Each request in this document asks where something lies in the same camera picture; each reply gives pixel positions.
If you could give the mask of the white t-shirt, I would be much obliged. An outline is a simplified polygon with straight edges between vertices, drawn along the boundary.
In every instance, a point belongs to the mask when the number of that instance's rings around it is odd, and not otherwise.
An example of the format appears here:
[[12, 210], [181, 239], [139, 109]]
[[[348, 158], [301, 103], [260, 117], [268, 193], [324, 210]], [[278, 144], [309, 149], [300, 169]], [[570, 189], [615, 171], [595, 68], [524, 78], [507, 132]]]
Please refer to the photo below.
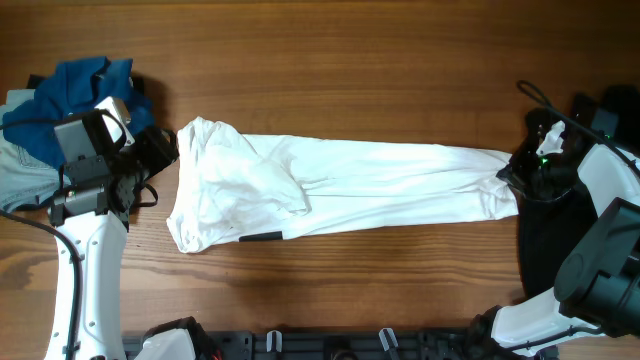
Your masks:
[[177, 134], [167, 227], [178, 249], [388, 226], [499, 220], [518, 212], [501, 151], [242, 134], [196, 118]]

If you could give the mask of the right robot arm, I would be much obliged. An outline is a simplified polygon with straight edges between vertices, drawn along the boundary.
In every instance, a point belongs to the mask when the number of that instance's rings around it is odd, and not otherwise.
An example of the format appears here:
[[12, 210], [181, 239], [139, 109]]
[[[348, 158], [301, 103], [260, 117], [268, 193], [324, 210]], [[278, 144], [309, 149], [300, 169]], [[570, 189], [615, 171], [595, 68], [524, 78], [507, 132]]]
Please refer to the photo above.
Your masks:
[[639, 155], [616, 114], [536, 108], [498, 177], [522, 197], [526, 301], [475, 318], [471, 359], [523, 359], [582, 337], [639, 333]]

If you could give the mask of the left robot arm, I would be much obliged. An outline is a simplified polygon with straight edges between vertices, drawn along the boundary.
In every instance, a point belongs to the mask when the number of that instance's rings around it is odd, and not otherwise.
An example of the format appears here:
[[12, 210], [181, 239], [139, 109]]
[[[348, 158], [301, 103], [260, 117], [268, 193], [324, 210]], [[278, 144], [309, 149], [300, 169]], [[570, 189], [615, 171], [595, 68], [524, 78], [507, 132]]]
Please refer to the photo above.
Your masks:
[[149, 179], [178, 159], [176, 135], [151, 125], [131, 136], [100, 109], [67, 117], [54, 133], [70, 183], [49, 210], [58, 276], [45, 356], [122, 359], [120, 269], [130, 213]]

